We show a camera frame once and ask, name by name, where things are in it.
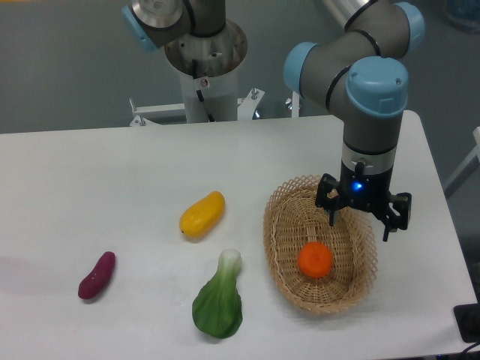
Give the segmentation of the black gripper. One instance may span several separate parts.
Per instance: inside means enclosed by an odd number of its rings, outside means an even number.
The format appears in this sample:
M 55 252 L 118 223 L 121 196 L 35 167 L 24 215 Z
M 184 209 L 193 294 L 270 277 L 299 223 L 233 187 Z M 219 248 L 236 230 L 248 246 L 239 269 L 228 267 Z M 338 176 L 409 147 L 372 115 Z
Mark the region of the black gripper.
M 357 176 L 341 164 L 340 180 L 325 173 L 319 181 L 315 205 L 328 215 L 330 226 L 335 225 L 336 212 L 350 207 L 370 212 L 384 225 L 382 240 L 390 233 L 407 230 L 412 208 L 412 194 L 389 192 L 393 168 L 375 175 Z

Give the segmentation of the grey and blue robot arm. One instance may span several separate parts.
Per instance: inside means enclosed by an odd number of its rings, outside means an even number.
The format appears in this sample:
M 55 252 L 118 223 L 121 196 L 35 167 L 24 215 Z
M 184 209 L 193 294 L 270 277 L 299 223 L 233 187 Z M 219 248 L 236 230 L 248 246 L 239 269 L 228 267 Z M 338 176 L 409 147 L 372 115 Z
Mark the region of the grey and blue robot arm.
M 340 177 L 324 175 L 316 205 L 330 216 L 345 207 L 373 214 L 386 233 L 410 222 L 409 193 L 389 190 L 409 75 L 401 58 L 425 36 L 420 11 L 406 2 L 327 1 L 344 34 L 328 46 L 296 45 L 283 81 L 343 122 Z M 184 77 L 189 122 L 236 120 L 234 73 L 245 60 L 245 33 L 224 1 L 132 1 L 122 16 L 140 46 L 163 49 Z

